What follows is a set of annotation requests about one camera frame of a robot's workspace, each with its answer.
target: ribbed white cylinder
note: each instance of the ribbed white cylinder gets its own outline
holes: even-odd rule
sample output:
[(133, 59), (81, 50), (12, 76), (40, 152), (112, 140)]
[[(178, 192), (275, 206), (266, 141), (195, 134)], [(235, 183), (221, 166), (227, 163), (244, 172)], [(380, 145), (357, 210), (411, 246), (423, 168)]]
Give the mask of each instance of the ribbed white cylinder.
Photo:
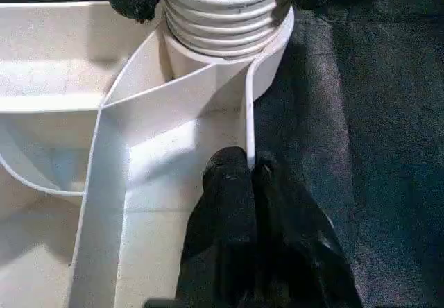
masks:
[(277, 35), (289, 0), (165, 0), (171, 32), (199, 53), (237, 58), (261, 51)]

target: white plastic divider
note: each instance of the white plastic divider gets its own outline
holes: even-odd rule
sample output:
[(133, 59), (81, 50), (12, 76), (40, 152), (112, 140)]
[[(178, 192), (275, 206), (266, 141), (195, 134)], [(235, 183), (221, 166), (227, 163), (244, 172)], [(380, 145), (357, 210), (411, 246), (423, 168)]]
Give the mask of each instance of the white plastic divider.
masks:
[[(269, 74), (256, 94), (274, 77), (291, 33), (283, 29), (279, 41), (256, 57)], [(202, 193), (206, 162), (226, 146), (243, 147), (254, 161), (253, 75), (261, 65), (247, 77), (255, 58), (191, 63), (204, 56), (176, 44), (166, 36), (179, 62), (203, 67), (100, 111), (70, 308), (141, 307), (149, 297), (173, 296), (185, 224)]]
[(0, 307), (63, 306), (98, 109), (152, 26), (108, 2), (0, 4)]
[(119, 261), (129, 147), (101, 112), (94, 131), (72, 265), (68, 307), (112, 307)]

